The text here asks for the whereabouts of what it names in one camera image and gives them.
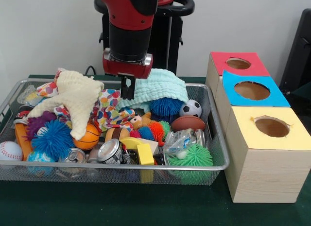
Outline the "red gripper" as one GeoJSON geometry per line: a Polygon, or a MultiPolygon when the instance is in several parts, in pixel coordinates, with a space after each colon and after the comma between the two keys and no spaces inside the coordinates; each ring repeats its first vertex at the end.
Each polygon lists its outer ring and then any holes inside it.
{"type": "Polygon", "coordinates": [[[146,54],[145,58],[139,62],[123,62],[120,60],[115,59],[111,53],[110,49],[104,49],[103,52],[103,68],[104,73],[113,76],[121,77],[121,97],[125,100],[127,99],[127,92],[128,92],[128,99],[134,99],[135,94],[135,85],[136,85],[136,78],[139,79],[147,79],[151,68],[153,65],[153,56],[151,54],[146,54]],[[127,77],[130,80],[130,86],[127,86],[127,77]]]}

